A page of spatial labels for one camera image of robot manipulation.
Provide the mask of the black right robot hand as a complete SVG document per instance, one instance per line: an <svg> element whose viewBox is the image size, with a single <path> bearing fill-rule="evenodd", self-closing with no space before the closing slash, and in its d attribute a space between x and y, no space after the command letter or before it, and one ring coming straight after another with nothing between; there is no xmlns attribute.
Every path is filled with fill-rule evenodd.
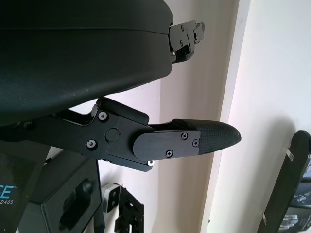
<svg viewBox="0 0 311 233"><path fill-rule="evenodd" d="M130 226L132 233L144 232L144 205L124 187L121 187L118 209L114 232L129 233Z"/></svg>

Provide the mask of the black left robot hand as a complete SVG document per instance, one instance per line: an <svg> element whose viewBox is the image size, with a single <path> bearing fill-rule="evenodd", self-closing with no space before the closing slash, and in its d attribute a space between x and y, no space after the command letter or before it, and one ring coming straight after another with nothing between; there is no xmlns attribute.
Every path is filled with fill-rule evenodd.
<svg viewBox="0 0 311 233"><path fill-rule="evenodd" d="M1 1L1 146L34 142L146 172L239 143L226 123L149 124L108 98L168 76L204 31L194 20L174 24L162 0Z"/></svg>

